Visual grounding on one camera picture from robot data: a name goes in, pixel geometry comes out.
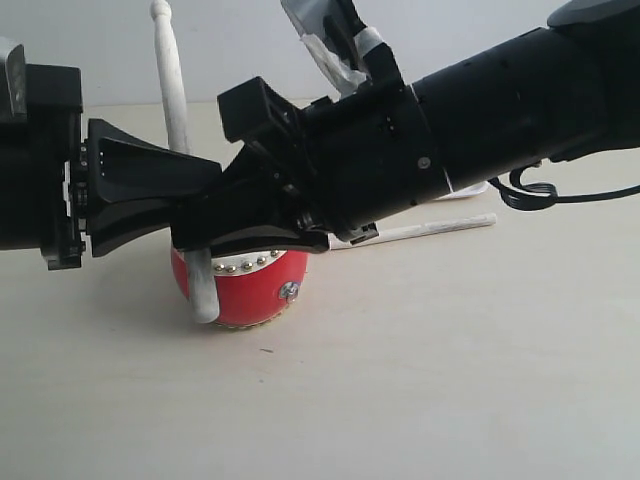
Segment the white wall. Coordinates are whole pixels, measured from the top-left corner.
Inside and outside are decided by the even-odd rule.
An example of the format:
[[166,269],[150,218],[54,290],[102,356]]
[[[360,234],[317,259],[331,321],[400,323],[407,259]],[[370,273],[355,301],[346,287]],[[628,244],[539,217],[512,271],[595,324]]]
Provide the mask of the white wall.
[[[28,60],[79,66],[87,105],[156,103],[151,0],[3,0],[0,35]],[[190,101],[261,75],[290,98],[331,90],[279,0],[172,0]],[[359,0],[407,81],[544,25],[562,0]]]

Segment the white wooden stick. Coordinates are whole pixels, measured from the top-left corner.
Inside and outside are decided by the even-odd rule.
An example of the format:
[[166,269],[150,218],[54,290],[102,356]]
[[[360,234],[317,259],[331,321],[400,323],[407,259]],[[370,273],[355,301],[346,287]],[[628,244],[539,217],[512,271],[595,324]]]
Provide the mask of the white wooden stick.
[[331,250],[346,250],[358,247],[368,247],[371,245],[379,245],[381,243],[395,242],[398,240],[407,240],[410,238],[426,237],[428,235],[438,235],[441,233],[457,232],[460,230],[469,230],[472,228],[490,227],[497,223],[498,217],[495,213],[486,215],[478,215],[470,218],[460,218],[456,220],[445,220],[443,222],[425,223],[423,225],[412,225],[410,227],[394,228],[391,230],[383,230],[377,238],[367,242],[351,245],[350,243],[341,242],[337,238],[331,237]]
[[[187,98],[182,80],[180,55],[173,27],[171,7],[165,0],[154,0],[151,18],[155,23],[155,49],[162,90],[164,118],[173,151],[190,154]],[[211,270],[211,251],[203,249],[184,254],[189,282],[189,300],[198,323],[213,323],[220,317],[220,302]]]

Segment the wire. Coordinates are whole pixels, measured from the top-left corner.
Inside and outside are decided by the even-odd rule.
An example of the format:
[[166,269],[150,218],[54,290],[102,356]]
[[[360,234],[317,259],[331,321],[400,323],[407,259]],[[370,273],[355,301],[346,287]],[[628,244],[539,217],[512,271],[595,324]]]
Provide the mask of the wire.
[[509,175],[509,182],[519,191],[504,185],[498,178],[489,180],[489,183],[500,192],[502,200],[515,210],[533,212],[546,210],[558,204],[604,202],[640,194],[640,185],[636,185],[612,192],[560,196],[556,186],[551,183],[522,183],[522,175],[532,167],[514,170]]

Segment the black robotic arm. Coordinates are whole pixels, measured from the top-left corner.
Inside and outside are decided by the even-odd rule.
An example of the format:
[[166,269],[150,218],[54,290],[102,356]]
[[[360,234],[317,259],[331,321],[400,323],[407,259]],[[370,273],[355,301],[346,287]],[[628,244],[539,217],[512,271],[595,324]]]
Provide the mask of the black robotic arm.
[[[640,193],[561,197],[520,180],[544,159],[640,146],[640,0],[574,0],[548,28],[413,84],[350,0],[325,3],[316,33],[363,80],[304,109],[261,78],[222,94],[225,136],[244,143],[225,171],[101,120],[81,142],[79,72],[27,65],[5,45],[0,249],[40,248],[51,269],[73,268],[82,232],[102,256],[170,227],[177,249],[214,257],[322,253],[330,233],[366,241],[376,221],[485,180],[521,210]],[[498,180],[509,172],[513,188]]]

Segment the white table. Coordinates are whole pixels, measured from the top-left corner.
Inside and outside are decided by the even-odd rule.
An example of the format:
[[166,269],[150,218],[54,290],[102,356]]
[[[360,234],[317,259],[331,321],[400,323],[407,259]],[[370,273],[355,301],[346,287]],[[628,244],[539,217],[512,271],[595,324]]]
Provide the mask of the white table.
[[[89,114],[163,143],[159,107]],[[191,115],[228,161],[215,105]],[[536,175],[626,186],[638,157]],[[0,254],[0,478],[640,478],[638,206],[419,207],[383,224],[500,222],[314,257],[299,303],[238,334],[191,324],[167,232],[73,272]]]

